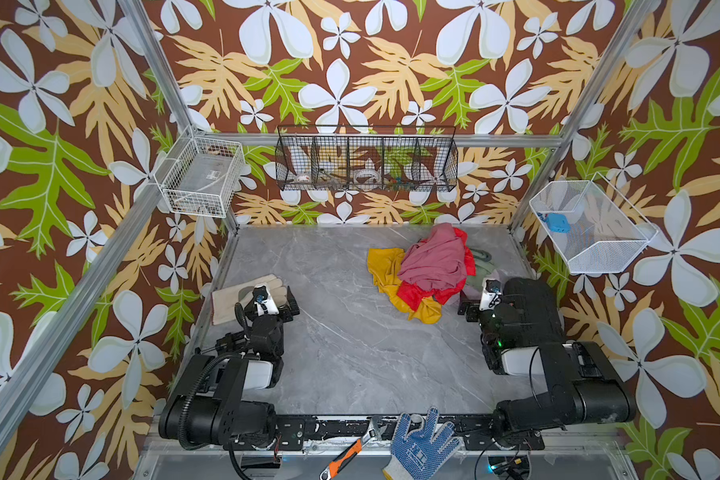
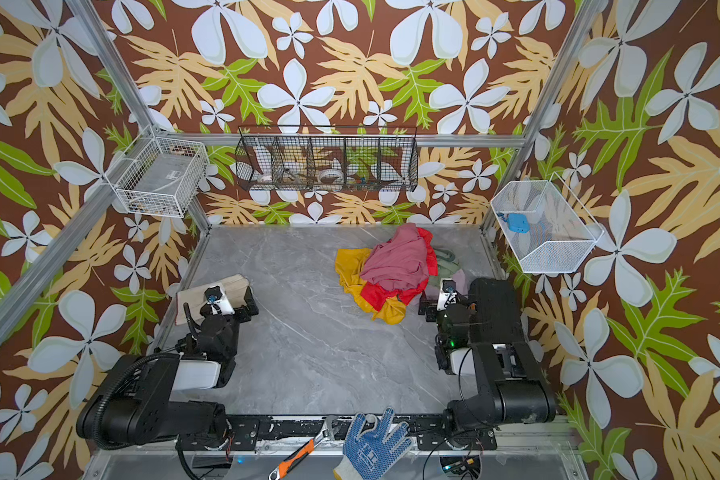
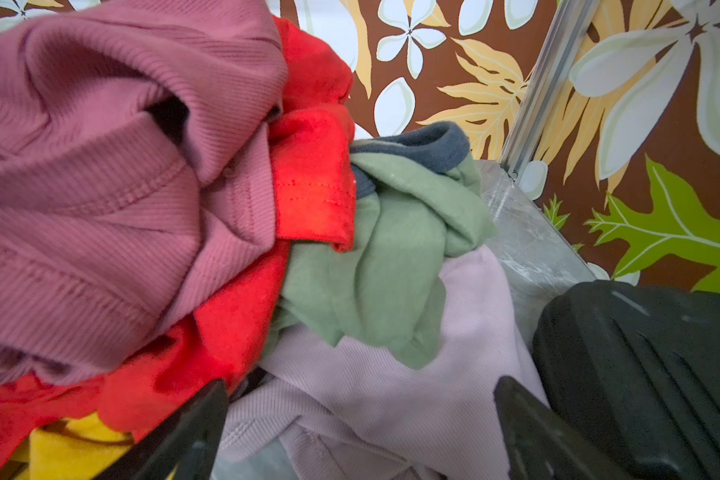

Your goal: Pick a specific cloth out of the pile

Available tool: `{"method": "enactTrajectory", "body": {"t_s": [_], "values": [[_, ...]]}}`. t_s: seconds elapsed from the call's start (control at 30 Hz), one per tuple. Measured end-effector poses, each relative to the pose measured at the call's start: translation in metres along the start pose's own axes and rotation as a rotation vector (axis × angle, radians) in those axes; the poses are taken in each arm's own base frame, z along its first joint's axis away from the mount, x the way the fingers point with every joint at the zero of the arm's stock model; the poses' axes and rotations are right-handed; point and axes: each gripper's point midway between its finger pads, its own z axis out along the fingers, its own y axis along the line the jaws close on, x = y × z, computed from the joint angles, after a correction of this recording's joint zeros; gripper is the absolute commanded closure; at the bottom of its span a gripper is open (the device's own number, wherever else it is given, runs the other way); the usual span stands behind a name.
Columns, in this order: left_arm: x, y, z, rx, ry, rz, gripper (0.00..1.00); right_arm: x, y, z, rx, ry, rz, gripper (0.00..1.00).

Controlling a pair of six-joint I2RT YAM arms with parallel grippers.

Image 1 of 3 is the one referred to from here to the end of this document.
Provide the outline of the red cloth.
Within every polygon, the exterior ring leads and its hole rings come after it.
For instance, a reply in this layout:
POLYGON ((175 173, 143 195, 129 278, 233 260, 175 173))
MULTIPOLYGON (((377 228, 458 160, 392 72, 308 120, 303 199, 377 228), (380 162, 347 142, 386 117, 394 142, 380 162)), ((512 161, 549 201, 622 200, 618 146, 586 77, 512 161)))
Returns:
POLYGON ((468 235, 451 224, 435 225, 427 238, 414 244, 404 255, 397 278, 397 296, 412 310, 424 299, 444 305, 463 290, 469 277, 477 274, 468 235))

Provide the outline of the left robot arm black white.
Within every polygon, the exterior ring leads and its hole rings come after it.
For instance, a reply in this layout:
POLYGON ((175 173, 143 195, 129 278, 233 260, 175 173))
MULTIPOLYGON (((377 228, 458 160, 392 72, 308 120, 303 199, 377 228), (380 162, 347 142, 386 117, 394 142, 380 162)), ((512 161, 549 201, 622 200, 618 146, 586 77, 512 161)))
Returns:
POLYGON ((240 443, 269 448, 277 435, 275 407, 246 401, 247 391, 271 389, 284 368, 284 325, 300 314, 290 288, 273 295, 253 288, 245 305, 234 305, 241 329, 197 348, 176 382, 158 422, 161 438, 185 450, 240 443))

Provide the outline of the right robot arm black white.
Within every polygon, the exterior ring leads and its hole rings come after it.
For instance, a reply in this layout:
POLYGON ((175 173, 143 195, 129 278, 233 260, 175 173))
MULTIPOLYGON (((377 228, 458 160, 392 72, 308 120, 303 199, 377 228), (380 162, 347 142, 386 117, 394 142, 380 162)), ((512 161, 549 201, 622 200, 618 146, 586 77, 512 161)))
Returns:
POLYGON ((458 312, 480 329, 482 354, 496 375, 540 378, 545 390, 499 402, 491 437, 501 448, 531 442, 543 430, 633 420, 630 393, 602 348, 566 339, 557 299, 542 280, 487 278, 459 297, 458 312))

